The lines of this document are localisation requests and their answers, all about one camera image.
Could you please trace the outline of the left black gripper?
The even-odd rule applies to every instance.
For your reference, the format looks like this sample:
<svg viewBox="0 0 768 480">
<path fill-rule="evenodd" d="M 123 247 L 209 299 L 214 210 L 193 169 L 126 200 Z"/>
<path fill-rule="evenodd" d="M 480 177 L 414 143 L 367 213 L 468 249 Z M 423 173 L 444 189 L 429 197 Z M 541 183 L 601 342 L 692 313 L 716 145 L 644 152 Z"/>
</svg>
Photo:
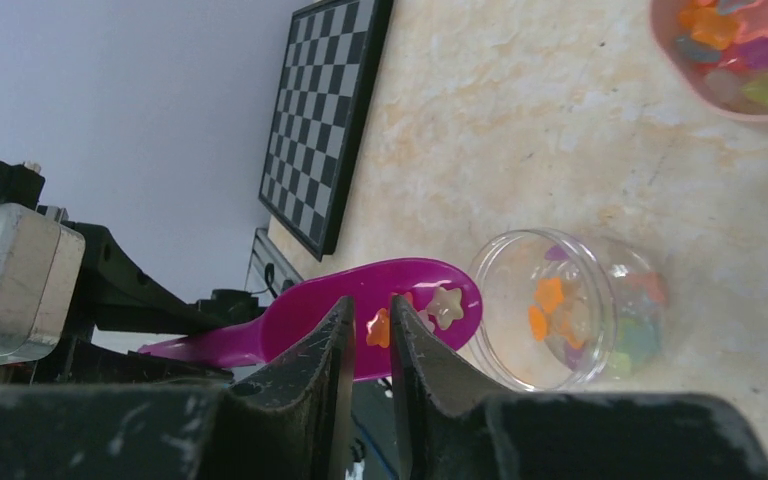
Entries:
<svg viewBox="0 0 768 480">
<path fill-rule="evenodd" d="M 45 180 L 34 164 L 0 161 L 0 205 L 18 204 L 84 237 L 86 248 L 61 338 L 47 356 L 0 365 L 0 384 L 143 383 L 186 377 L 219 379 L 215 368 L 118 353 L 95 345 L 97 330 L 191 335 L 245 324 L 262 313 L 252 293 L 216 290 L 187 303 L 144 273 L 101 225 L 72 222 L 62 208 L 39 197 Z"/>
</svg>

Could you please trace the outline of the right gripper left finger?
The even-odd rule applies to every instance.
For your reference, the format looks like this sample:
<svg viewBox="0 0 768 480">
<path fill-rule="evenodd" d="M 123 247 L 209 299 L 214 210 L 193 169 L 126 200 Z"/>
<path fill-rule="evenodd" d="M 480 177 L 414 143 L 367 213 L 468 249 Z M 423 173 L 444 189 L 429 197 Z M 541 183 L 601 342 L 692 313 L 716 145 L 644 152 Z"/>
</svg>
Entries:
<svg viewBox="0 0 768 480">
<path fill-rule="evenodd" d="M 340 479 L 354 311 L 228 387 L 0 386 L 0 479 Z"/>
</svg>

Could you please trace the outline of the clear plastic cup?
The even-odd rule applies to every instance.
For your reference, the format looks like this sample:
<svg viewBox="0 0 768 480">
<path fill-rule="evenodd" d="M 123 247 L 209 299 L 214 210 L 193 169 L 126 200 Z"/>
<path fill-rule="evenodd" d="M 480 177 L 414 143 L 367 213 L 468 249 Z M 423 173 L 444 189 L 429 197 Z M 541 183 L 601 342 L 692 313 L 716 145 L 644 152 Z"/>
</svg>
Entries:
<svg viewBox="0 0 768 480">
<path fill-rule="evenodd" d="M 623 380 L 661 353 L 666 279 L 622 241 L 512 230 L 484 245 L 470 275 L 484 302 L 470 360 L 512 390 Z"/>
</svg>

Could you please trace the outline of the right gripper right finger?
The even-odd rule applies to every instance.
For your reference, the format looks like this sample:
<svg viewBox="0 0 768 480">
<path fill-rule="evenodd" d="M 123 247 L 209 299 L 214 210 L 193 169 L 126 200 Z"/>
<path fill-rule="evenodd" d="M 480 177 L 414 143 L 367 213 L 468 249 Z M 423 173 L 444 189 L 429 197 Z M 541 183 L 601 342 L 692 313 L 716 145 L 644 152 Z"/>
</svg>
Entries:
<svg viewBox="0 0 768 480">
<path fill-rule="evenodd" d="M 694 393 L 516 393 L 457 355 L 403 297 L 391 364 L 405 479 L 768 479 L 728 402 Z"/>
</svg>

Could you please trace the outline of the purple plastic scoop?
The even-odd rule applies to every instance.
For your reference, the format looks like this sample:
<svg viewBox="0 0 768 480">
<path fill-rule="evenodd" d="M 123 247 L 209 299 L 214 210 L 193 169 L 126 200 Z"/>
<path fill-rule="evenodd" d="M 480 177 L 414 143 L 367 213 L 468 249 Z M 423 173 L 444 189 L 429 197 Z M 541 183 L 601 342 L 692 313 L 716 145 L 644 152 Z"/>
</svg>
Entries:
<svg viewBox="0 0 768 480">
<path fill-rule="evenodd" d="M 232 369 L 269 363 L 310 334 L 343 297 L 354 302 L 358 381 L 391 373 L 391 299 L 401 296 L 420 324 L 453 350 L 476 333 L 483 313 L 478 286 L 459 268 L 436 259 L 379 261 L 303 281 L 279 295 L 257 319 L 208 333 L 145 345 L 139 353 Z"/>
</svg>

